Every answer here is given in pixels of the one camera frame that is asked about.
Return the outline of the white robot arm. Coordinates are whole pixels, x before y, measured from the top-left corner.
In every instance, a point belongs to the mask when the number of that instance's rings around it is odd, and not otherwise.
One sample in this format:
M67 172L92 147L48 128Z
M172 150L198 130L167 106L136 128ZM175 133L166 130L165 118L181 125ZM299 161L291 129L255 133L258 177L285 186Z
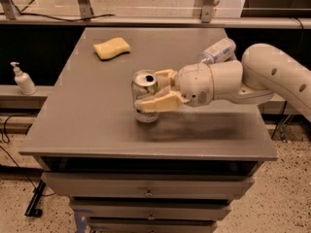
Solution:
M195 63L178 71L160 70L155 76L158 91L134 100L143 113L199 107L214 100L262 104L278 94L311 120L311 70L268 44L249 46L241 60Z

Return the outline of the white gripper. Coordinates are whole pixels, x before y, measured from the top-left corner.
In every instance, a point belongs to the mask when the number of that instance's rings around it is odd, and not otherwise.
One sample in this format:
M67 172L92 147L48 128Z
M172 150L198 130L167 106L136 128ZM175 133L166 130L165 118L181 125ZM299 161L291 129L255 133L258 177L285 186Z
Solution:
M213 99L213 77L211 68L203 63L185 66L178 73L173 69L155 72L160 87L174 86L181 92L170 91L149 100L137 99L134 107L144 113L162 113L177 110L184 104L190 107L208 105Z

